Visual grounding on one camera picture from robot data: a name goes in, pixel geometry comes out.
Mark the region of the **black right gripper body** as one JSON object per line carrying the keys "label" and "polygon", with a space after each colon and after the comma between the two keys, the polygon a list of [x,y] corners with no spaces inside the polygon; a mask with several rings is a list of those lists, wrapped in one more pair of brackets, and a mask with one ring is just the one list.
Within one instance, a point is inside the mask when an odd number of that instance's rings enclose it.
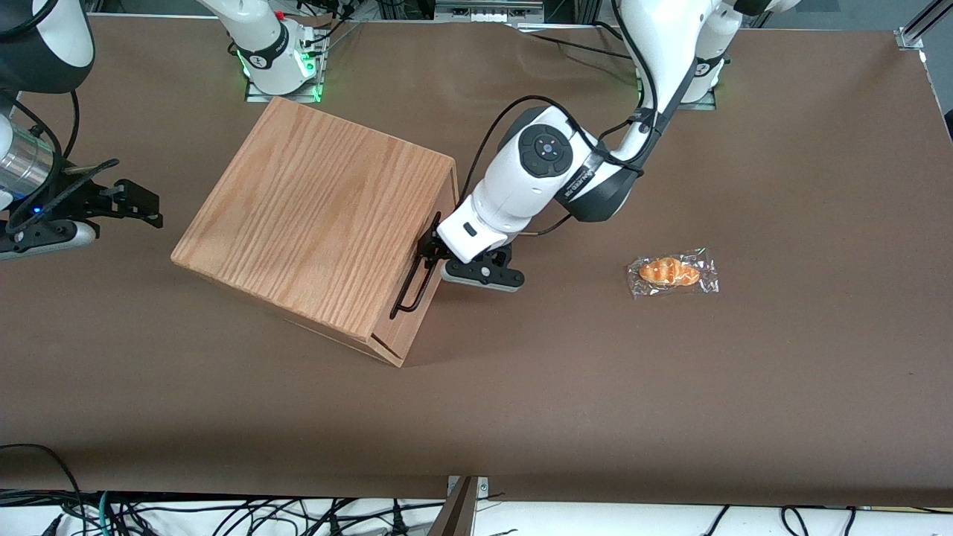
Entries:
{"label": "black right gripper body", "polygon": [[31,225],[51,218],[71,216],[82,207],[86,198],[97,196],[103,189],[93,179],[119,164],[119,159],[108,159],[95,166],[68,167],[55,174],[50,184],[31,194],[11,213],[6,234],[23,232]]}

